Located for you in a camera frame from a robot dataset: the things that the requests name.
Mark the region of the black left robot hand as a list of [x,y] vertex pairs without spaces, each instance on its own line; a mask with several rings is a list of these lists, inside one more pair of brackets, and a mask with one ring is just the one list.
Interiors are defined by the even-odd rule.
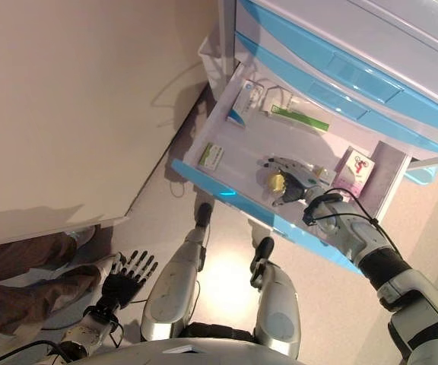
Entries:
[[97,305],[112,311],[125,308],[146,285],[157,266],[155,256],[147,250],[135,250],[128,258],[118,252],[104,276]]

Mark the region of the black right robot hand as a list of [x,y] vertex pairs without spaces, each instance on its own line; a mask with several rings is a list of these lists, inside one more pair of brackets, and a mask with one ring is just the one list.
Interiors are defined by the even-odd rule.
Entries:
[[321,188],[312,165],[286,157],[265,157],[257,161],[259,184],[276,208],[304,200],[310,189]]

